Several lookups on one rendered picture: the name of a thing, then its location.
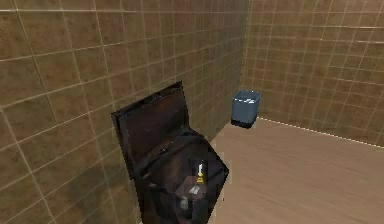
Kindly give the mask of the dark brown toilet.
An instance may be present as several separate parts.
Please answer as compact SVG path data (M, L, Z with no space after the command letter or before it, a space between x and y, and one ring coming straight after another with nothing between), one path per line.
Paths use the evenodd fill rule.
M178 81L111 114L143 224L208 224L229 169L189 125ZM196 183L203 164L204 183Z

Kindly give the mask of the blue waste bin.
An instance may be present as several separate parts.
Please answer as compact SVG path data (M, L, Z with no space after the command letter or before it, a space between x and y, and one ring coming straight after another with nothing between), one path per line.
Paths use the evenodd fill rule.
M249 129L257 119L260 93L240 90L232 98L231 124Z

